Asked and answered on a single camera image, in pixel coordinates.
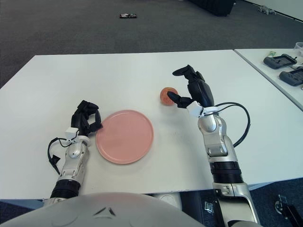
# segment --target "white table surface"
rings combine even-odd
[[[248,184],[303,176],[302,111],[232,50],[46,55],[35,56],[0,90],[0,199],[50,196],[58,175],[47,146],[64,137],[82,99],[99,105],[102,119],[123,109],[142,112],[153,124],[154,141],[142,159],[120,166],[99,154],[91,136],[80,194],[211,189],[197,119],[159,99],[168,86],[189,96],[187,80],[171,74],[187,64],[203,74],[216,104],[233,101],[248,109],[250,132],[236,148]],[[235,107],[221,116],[236,141],[246,127],[245,113]],[[65,149],[53,145],[52,152],[63,157]]]
[[[276,86],[283,94],[285,94],[294,104],[296,104],[303,111],[303,90],[302,85],[293,87],[282,80],[279,75],[282,71],[293,71],[291,67],[274,70],[263,63],[265,57],[270,51],[275,51],[275,56],[280,56],[286,53],[290,56],[297,57],[299,64],[303,63],[303,57],[299,56],[293,49],[236,49],[244,60],[246,60],[252,67],[260,72],[266,79],[268,79],[274,86]]]

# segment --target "wire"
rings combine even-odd
[[[227,109],[227,108],[229,108],[229,107],[231,107],[231,106],[235,106],[235,105],[236,105],[236,106],[241,107],[241,108],[245,111],[245,113],[246,113],[246,115],[247,115],[247,126],[246,126],[246,129],[245,129],[243,135],[240,137],[240,139],[238,139],[238,141],[234,143],[233,147],[235,148],[236,146],[238,146],[240,143],[243,142],[243,140],[246,138],[246,136],[247,136],[247,134],[248,134],[248,131],[250,130],[250,114],[248,113],[247,109],[246,109],[244,106],[242,106],[241,104],[239,104],[239,103],[226,102],[226,103],[217,104],[216,106],[228,105],[228,104],[231,104],[231,105],[229,105],[229,106],[223,108],[222,110],[225,110],[225,109]],[[206,116],[209,116],[209,115],[212,115],[212,114],[216,114],[216,113],[218,113],[218,112],[220,112],[220,111],[222,111],[222,110],[219,110],[219,111],[216,111],[216,112],[207,114]]]
[[[72,138],[71,140],[75,139],[75,138],[78,136],[78,132],[79,132],[79,129],[78,129],[77,132],[76,132],[76,136],[75,136],[74,138]],[[60,160],[60,158],[57,157],[56,155],[53,155],[53,157],[51,157],[50,152],[49,152],[49,151],[50,151],[50,148],[51,148],[51,145],[52,145],[54,142],[56,142],[57,140],[59,141],[60,145],[61,145],[63,148],[69,147],[69,146],[72,144],[72,142],[71,142],[70,144],[68,144],[68,145],[63,145],[63,144],[61,143],[61,140],[66,141],[67,139],[56,137],[56,138],[54,138],[53,140],[51,140],[50,143],[48,144],[48,148],[47,148],[47,157],[48,157],[48,161],[50,162],[50,164],[52,165],[52,167],[56,170],[56,172],[60,175],[60,171],[59,171],[59,169],[58,169],[58,167],[57,167],[57,165],[56,165],[57,162]]]

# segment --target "round plate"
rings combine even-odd
[[[129,164],[138,161],[150,149],[153,127],[140,112],[122,110],[107,117],[96,134],[100,154],[110,162]]]

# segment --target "dark carpet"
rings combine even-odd
[[[119,19],[120,13],[137,19]],[[0,87],[34,55],[292,48],[303,23],[238,1],[217,17],[187,0],[0,0]]]

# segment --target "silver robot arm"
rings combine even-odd
[[[210,87],[202,75],[195,72],[191,66],[187,65],[173,72],[173,75],[184,75],[188,79],[187,87],[192,98],[180,97],[172,92],[168,92],[168,96],[179,108],[187,108],[192,116],[199,118],[198,127],[203,135],[214,179],[214,217],[217,226],[229,227],[239,221],[259,224],[248,186],[242,179],[234,145],[226,135],[226,123],[217,114],[223,107],[214,106]]]
[[[199,118],[198,127],[203,134],[214,179],[216,222],[226,227],[229,222],[238,220],[259,224],[248,186],[241,176],[232,141],[226,135],[225,121],[217,115],[205,116]]]
[[[89,125],[88,119],[92,114],[95,115],[95,122]],[[71,127],[65,131],[66,139],[55,138],[48,147],[49,162],[59,173],[59,177],[50,199],[44,200],[44,206],[78,196],[89,158],[90,139],[88,134],[99,128],[102,128],[102,124],[98,106],[83,100],[71,118]],[[68,143],[66,146],[61,144],[63,147],[68,147],[65,152],[65,164],[61,172],[56,166],[59,158],[56,156],[50,157],[49,154],[51,144],[57,140],[60,141],[60,144],[61,140],[66,140]]]

